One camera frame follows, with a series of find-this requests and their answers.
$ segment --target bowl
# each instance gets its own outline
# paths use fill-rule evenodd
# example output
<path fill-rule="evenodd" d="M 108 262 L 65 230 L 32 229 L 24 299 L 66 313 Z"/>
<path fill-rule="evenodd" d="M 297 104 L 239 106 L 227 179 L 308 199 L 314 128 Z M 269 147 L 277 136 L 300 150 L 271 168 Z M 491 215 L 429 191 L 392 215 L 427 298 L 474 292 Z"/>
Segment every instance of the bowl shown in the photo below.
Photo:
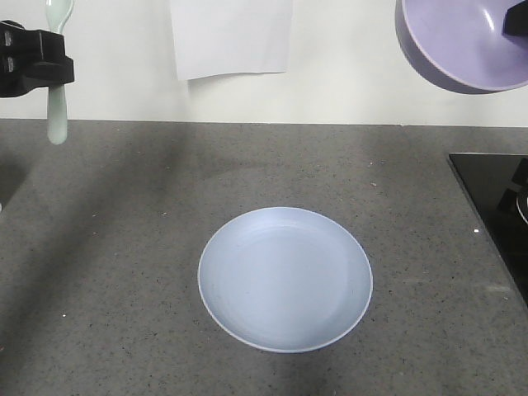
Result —
<path fill-rule="evenodd" d="M 452 92 L 506 91 L 528 83 L 528 37 L 503 33 L 520 0 L 397 0 L 396 33 L 408 62 Z"/>

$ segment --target white paper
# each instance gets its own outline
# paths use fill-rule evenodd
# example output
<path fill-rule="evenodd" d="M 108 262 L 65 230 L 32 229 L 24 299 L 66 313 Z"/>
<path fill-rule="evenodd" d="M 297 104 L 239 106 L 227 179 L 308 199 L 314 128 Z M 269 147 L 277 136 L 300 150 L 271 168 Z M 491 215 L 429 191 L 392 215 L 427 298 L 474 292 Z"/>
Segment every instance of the white paper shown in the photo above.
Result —
<path fill-rule="evenodd" d="M 171 0 L 177 77 L 283 73 L 293 0 Z"/>

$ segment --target gray countertop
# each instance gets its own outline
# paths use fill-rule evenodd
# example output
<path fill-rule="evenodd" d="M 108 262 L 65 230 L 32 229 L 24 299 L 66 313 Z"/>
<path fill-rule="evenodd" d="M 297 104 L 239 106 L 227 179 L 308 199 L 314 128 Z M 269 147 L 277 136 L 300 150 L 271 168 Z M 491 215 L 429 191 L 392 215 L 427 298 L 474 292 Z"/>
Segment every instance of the gray countertop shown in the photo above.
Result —
<path fill-rule="evenodd" d="M 450 152 L 528 152 L 528 131 L 0 121 L 0 394 L 522 395 L 528 310 Z M 319 212 L 363 245 L 374 294 L 339 342 L 262 352 L 196 284 L 222 224 Z"/>

